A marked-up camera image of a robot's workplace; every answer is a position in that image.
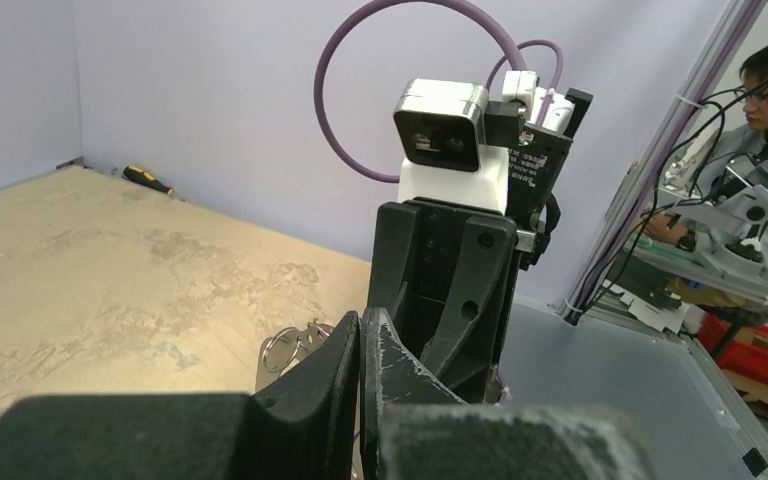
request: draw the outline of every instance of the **white wall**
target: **white wall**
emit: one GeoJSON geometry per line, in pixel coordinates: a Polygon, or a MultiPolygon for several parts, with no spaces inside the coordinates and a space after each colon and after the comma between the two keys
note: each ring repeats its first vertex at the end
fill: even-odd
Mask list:
{"type": "MultiPolygon", "coordinates": [[[[714,88],[713,91],[721,91],[729,88],[735,88],[740,86],[741,80],[739,76],[740,65],[750,55],[768,45],[768,3],[761,11],[761,15],[752,26],[752,30],[747,34],[746,39],[737,49],[734,55],[732,63],[726,67],[723,77],[720,79],[720,83],[714,88]]],[[[726,94],[716,99],[720,103],[728,103],[734,100],[731,94],[726,94]]],[[[726,115],[726,131],[732,130],[745,123],[742,105],[736,105],[732,107],[726,115]]],[[[695,131],[696,128],[702,125],[703,122],[711,118],[710,115],[700,115],[696,121],[696,127],[688,130],[688,132],[695,131]]]]}
{"type": "MultiPolygon", "coordinates": [[[[561,226],[521,292],[546,301],[567,292],[628,165],[729,2],[475,1],[517,41],[560,43],[561,86],[596,96],[556,188],[561,226]]],[[[369,258],[376,209],[396,187],[340,163],[311,95],[328,37],[363,3],[76,0],[86,160],[141,164],[192,201],[369,258]]],[[[407,81],[483,82],[499,56],[479,27],[440,7],[384,11],[332,62],[326,104],[335,131],[358,159],[396,173],[402,152],[391,114],[407,81]]],[[[547,52],[526,60],[551,76],[547,52]]]]}
{"type": "Polygon", "coordinates": [[[0,187],[80,155],[71,0],[0,0],[0,187]]]}

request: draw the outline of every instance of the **zip tie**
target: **zip tie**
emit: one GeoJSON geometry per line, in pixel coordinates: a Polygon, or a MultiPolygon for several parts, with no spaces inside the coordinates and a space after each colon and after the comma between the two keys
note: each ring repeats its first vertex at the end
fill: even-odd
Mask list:
{"type": "Polygon", "coordinates": [[[573,306],[572,306],[572,305],[569,303],[569,299],[567,299],[567,298],[565,298],[565,299],[564,299],[564,304],[567,306],[567,308],[569,308],[570,310],[572,310],[572,311],[573,311],[573,312],[575,312],[575,313],[584,313],[584,310],[581,310],[581,309],[578,309],[578,308],[575,308],[575,307],[573,307],[573,306]]]}
{"type": "Polygon", "coordinates": [[[696,107],[696,108],[698,108],[698,109],[700,109],[700,110],[705,108],[705,105],[702,105],[701,103],[696,103],[696,102],[694,102],[693,100],[691,100],[691,99],[689,99],[689,98],[687,98],[687,97],[681,96],[681,95],[679,95],[679,94],[676,94],[676,98],[677,98],[677,99],[678,99],[680,102],[682,102],[682,103],[686,103],[686,104],[688,104],[688,105],[691,105],[691,106],[694,106],[694,107],[696,107]]]}
{"type": "Polygon", "coordinates": [[[508,387],[505,387],[502,389],[501,392],[499,392],[499,401],[494,403],[494,407],[501,407],[503,403],[508,401],[508,397],[511,396],[511,389],[508,387]]]}

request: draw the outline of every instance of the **white connector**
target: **white connector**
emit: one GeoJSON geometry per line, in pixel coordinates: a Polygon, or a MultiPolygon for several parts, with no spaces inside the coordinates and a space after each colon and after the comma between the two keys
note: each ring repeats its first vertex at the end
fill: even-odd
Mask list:
{"type": "MultiPolygon", "coordinates": [[[[546,95],[547,90],[545,88],[537,87],[534,97],[534,108],[529,110],[528,123],[537,125],[537,117],[540,115],[540,108],[543,106],[543,99],[546,98],[546,95]]],[[[551,89],[551,95],[552,104],[549,105],[546,118],[543,119],[543,125],[538,126],[555,133],[564,133],[567,125],[569,125],[575,105],[567,100],[567,97],[556,93],[554,89],[551,89]]]]}
{"type": "Polygon", "coordinates": [[[761,251],[761,241],[757,238],[744,238],[740,244],[744,247],[752,247],[756,252],[761,251]]]}
{"type": "Polygon", "coordinates": [[[537,89],[537,73],[510,71],[505,73],[502,84],[503,102],[520,102],[530,112],[534,108],[534,94],[537,89]]]}

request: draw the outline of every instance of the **camera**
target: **camera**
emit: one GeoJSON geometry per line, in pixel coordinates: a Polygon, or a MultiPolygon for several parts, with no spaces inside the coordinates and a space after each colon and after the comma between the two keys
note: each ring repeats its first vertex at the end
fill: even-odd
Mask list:
{"type": "Polygon", "coordinates": [[[412,80],[393,114],[407,159],[428,167],[477,172],[489,99],[483,85],[412,80]]]}

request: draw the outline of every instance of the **metal key ring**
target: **metal key ring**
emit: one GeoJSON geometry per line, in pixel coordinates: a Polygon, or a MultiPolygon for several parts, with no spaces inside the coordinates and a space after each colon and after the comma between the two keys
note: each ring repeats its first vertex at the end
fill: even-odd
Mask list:
{"type": "Polygon", "coordinates": [[[322,335],[325,338],[328,338],[331,335],[331,332],[329,332],[329,331],[325,330],[324,328],[322,328],[322,325],[316,323],[316,320],[314,320],[312,322],[307,322],[307,327],[308,328],[316,327],[316,329],[319,330],[319,334],[322,335]]]}
{"type": "Polygon", "coordinates": [[[272,337],[271,340],[269,340],[269,343],[266,344],[266,347],[263,348],[263,354],[260,356],[260,361],[263,362],[263,368],[266,369],[269,373],[278,373],[283,371],[285,368],[289,367],[291,363],[293,363],[293,360],[296,358],[296,355],[299,354],[299,349],[302,347],[302,339],[300,337],[296,337],[296,349],[293,350],[293,354],[290,355],[289,360],[287,360],[287,364],[282,366],[281,368],[269,368],[269,366],[266,364],[266,357],[269,356],[269,352],[272,351],[272,348],[275,346],[276,343],[278,343],[278,340],[281,340],[282,337],[287,335],[288,333],[292,332],[293,330],[299,331],[295,327],[287,327],[280,332],[276,333],[274,337],[272,337]]]}

